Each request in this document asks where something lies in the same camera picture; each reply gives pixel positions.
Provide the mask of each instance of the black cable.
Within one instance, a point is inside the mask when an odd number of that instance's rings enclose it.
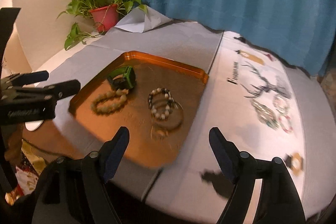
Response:
[[[39,150],[40,152],[42,153],[45,153],[45,154],[48,154],[48,155],[52,155],[52,156],[58,156],[58,157],[69,157],[69,156],[66,156],[66,155],[63,155],[61,153],[56,153],[56,152],[51,152],[51,151],[48,151],[48,150],[44,150],[42,148],[39,148],[38,146],[32,144],[31,142],[27,141],[25,138],[22,138],[27,144],[29,144],[31,147],[35,148],[36,150]]]

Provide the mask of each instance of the black and white bead bracelet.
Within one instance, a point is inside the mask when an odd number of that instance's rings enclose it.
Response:
[[[164,94],[165,99],[167,100],[165,111],[163,113],[159,113],[153,104],[153,97],[157,94]],[[148,96],[147,102],[148,102],[148,108],[151,111],[151,115],[154,116],[157,120],[165,120],[168,118],[169,114],[172,111],[172,105],[174,103],[174,99],[171,96],[170,91],[168,89],[157,88],[151,91],[151,93]]]

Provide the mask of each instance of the folded white paper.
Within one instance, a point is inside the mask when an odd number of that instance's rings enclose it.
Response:
[[[146,32],[172,21],[158,11],[147,6],[147,13],[138,7],[130,11],[115,27],[129,32]]]

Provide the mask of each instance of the gray cloth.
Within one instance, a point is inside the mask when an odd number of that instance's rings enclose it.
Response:
[[[139,51],[182,62],[210,71],[223,32],[197,22],[175,20],[145,33],[131,33],[117,28],[93,45],[124,52]]]
[[[129,33],[113,28],[65,60],[39,86],[77,79],[83,87],[123,52],[132,50],[187,63],[208,72],[221,36],[222,32],[212,32],[194,22],[170,23],[145,33]],[[99,150],[102,142],[68,113],[70,99],[58,101],[54,119],[56,127],[83,154]],[[123,158],[113,181],[141,199],[156,173],[157,170],[141,167]]]
[[[325,208],[336,193],[336,125],[327,97],[316,80],[285,68],[301,113],[305,137],[302,206],[306,218]]]

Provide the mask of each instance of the hand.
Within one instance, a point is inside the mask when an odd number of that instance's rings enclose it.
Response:
[[[24,124],[16,125],[16,130],[8,138],[8,149],[5,152],[5,160],[9,161],[11,165],[19,165],[22,161],[22,132]]]

